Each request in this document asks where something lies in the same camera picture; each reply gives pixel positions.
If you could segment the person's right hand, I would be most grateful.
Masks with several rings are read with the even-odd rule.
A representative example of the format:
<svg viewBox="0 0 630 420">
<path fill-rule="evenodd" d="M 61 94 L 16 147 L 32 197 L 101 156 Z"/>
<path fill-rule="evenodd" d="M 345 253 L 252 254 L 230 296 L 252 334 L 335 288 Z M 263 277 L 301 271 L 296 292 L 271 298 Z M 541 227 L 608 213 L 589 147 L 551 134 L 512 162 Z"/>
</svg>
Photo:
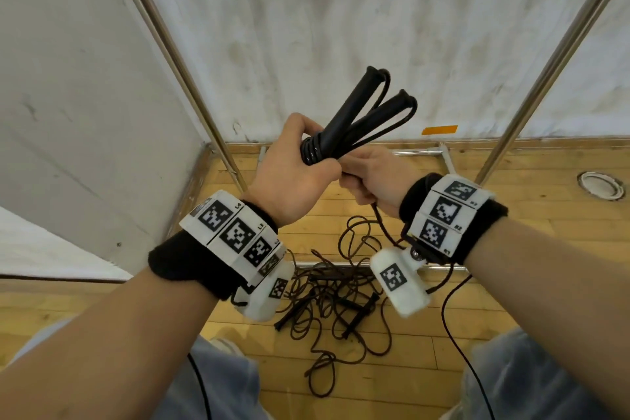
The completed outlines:
<svg viewBox="0 0 630 420">
<path fill-rule="evenodd" d="M 339 159 L 339 185 L 360 206 L 376 204 L 387 216 L 400 219 L 399 209 L 421 170 L 379 145 L 362 146 Z"/>
</svg>

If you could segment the steel frame base bar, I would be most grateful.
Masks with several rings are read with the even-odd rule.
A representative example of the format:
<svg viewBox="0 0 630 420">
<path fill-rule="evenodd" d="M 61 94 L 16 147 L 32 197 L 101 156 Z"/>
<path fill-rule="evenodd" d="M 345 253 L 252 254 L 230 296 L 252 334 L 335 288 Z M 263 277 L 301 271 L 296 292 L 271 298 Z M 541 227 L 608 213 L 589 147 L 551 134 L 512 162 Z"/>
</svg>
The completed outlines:
<svg viewBox="0 0 630 420">
<path fill-rule="evenodd" d="M 250 148 L 249 152 L 258 153 L 258 162 L 261 162 L 264 158 L 264 154 L 268 149 L 268 145 L 265 143 L 252 143 L 247 145 Z M 457 170 L 453 164 L 450 150 L 444 142 L 439 142 L 436 146 L 430 146 L 428 148 L 391 148 L 392 153 L 399 157 L 437 157 L 441 158 L 448 174 L 456 174 Z"/>
<path fill-rule="evenodd" d="M 328 263 L 330 265 L 334 265 L 336 267 L 351 267 L 351 264 L 349 261 L 322 261 L 322 260 L 318 260 L 318 259 L 314 259 L 314 260 L 298 260 L 295 261 L 295 265 L 296 267 L 300 267 L 300 268 L 310 268 L 310 267 L 314 267 L 315 265 L 319 264 L 319 263 Z M 418 267 L 419 270 L 423 270 L 423 271 L 448 271 L 450 269 L 449 265 L 437 265 L 437 264 L 423 264 L 420 265 Z M 460 273 L 467 273 L 468 270 L 461 265 L 454 265 L 453 267 L 453 272 L 460 272 Z"/>
</svg>

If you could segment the person's left leg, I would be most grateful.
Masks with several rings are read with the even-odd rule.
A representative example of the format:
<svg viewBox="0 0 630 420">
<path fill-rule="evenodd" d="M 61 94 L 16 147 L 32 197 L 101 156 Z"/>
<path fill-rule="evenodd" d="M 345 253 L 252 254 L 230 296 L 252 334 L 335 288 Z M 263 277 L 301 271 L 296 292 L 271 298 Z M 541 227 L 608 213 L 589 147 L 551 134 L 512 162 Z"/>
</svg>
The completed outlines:
<svg viewBox="0 0 630 420">
<path fill-rule="evenodd" d="M 48 329 L 38 343 L 69 322 Z M 259 392 L 254 363 L 198 336 L 150 418 L 138 420 L 267 420 Z"/>
</svg>

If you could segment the person's leg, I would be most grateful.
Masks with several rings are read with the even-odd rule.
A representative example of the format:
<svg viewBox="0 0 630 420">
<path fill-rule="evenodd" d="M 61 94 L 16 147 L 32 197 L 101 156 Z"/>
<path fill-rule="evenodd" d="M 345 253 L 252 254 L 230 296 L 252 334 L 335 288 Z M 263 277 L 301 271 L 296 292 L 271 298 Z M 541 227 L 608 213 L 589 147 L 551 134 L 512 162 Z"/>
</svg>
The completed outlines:
<svg viewBox="0 0 630 420">
<path fill-rule="evenodd" d="M 48 329 L 38 343 L 69 322 Z M 254 363 L 198 336 L 150 418 L 138 420 L 267 420 L 259 392 Z"/>
<path fill-rule="evenodd" d="M 474 347 L 469 360 L 495 420 L 615 420 L 519 327 Z"/>
</svg>

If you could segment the steel frame pole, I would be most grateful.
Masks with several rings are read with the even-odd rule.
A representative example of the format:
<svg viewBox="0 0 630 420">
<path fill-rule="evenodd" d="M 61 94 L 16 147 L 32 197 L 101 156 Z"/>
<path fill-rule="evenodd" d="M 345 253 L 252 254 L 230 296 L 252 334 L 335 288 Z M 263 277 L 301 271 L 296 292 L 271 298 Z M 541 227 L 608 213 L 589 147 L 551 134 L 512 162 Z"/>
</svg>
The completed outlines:
<svg viewBox="0 0 630 420">
<path fill-rule="evenodd" d="M 547 64 L 540 72 L 532 88 L 528 91 L 522 104 L 507 126 L 506 131 L 500 137 L 478 172 L 475 178 L 476 184 L 484 185 L 489 180 L 501 159 L 512 147 L 519 134 L 529 122 L 540 103 L 547 96 L 610 1 L 611 0 L 586 0 L 582 4 Z"/>
<path fill-rule="evenodd" d="M 215 147 L 221 160 L 224 162 L 227 171 L 241 193 L 247 190 L 247 183 L 242 176 L 221 132 L 212 119 L 209 110 L 201 96 L 201 92 L 188 69 L 188 66 L 181 55 L 178 47 L 173 41 L 171 33 L 163 20 L 157 5 L 153 0 L 132 0 L 141 18 L 149 29 L 154 41 L 160 49 L 163 57 L 181 87 L 189 105 L 191 105 L 195 116 L 201 123 L 203 130 L 210 138 L 211 144 Z"/>
</svg>

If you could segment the person's left hand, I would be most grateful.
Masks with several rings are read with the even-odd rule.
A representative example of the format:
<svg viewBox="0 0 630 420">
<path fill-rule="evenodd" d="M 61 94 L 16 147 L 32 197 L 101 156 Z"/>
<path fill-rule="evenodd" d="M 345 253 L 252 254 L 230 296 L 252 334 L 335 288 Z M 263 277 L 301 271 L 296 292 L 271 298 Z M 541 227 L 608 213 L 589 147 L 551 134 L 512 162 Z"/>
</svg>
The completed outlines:
<svg viewBox="0 0 630 420">
<path fill-rule="evenodd" d="M 285 173 L 284 125 L 241 198 L 262 209 L 281 228 L 306 216 L 327 186 L 304 184 Z"/>
</svg>

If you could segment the person's right leg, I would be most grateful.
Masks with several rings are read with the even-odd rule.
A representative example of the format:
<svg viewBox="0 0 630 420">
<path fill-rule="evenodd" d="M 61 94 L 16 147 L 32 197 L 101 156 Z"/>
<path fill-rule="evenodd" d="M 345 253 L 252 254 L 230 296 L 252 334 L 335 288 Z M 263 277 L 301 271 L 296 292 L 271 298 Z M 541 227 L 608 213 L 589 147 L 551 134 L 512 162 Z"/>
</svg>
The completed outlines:
<svg viewBox="0 0 630 420">
<path fill-rule="evenodd" d="M 469 360 L 495 420 L 615 420 L 519 327 L 474 347 Z"/>
</svg>

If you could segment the round metal floor socket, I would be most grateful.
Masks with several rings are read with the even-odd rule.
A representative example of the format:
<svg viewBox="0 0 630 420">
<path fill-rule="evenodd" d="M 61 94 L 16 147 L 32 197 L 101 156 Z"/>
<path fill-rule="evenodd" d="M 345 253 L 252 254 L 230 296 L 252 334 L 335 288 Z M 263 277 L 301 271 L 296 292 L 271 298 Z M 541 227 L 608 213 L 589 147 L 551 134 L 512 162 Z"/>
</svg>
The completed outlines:
<svg viewBox="0 0 630 420">
<path fill-rule="evenodd" d="M 626 189 L 621 180 L 596 171 L 582 172 L 577 176 L 581 189 L 603 201 L 620 201 L 626 195 Z"/>
</svg>

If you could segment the person's left forearm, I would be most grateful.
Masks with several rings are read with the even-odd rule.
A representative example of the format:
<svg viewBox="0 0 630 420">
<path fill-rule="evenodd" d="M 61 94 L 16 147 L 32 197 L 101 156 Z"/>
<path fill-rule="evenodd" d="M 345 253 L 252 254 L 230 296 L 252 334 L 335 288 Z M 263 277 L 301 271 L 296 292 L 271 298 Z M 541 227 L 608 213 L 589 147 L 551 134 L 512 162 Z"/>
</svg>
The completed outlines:
<svg viewBox="0 0 630 420">
<path fill-rule="evenodd" d="M 150 418 L 217 303 L 142 270 L 0 373 L 0 420 Z"/>
</svg>

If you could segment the person's right forearm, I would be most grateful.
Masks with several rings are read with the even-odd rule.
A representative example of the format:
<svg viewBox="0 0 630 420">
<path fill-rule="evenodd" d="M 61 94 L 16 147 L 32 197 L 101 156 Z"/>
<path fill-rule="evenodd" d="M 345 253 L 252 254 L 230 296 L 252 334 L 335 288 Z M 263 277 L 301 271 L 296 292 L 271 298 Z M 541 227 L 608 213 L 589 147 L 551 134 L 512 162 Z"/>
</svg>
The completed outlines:
<svg viewBox="0 0 630 420">
<path fill-rule="evenodd" d="M 464 262 L 516 323 L 630 420 L 630 269 L 501 218 Z"/>
</svg>

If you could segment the black wristband with marker blocks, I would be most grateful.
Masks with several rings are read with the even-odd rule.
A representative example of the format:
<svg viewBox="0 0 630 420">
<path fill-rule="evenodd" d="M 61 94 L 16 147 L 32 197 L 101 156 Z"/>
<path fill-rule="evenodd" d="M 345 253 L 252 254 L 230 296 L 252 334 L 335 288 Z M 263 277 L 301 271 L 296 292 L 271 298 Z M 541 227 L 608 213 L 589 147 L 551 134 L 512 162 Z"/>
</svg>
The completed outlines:
<svg viewBox="0 0 630 420">
<path fill-rule="evenodd" d="M 257 288 L 287 280 L 291 265 L 272 218 L 256 205 L 217 191 L 179 222 L 180 231 L 150 251 L 148 265 L 167 281 L 195 281 L 238 303 Z"/>
<path fill-rule="evenodd" d="M 403 198 L 401 238 L 430 263 L 464 265 L 471 250 L 508 208 L 495 195 L 458 175 L 430 173 Z"/>
</svg>

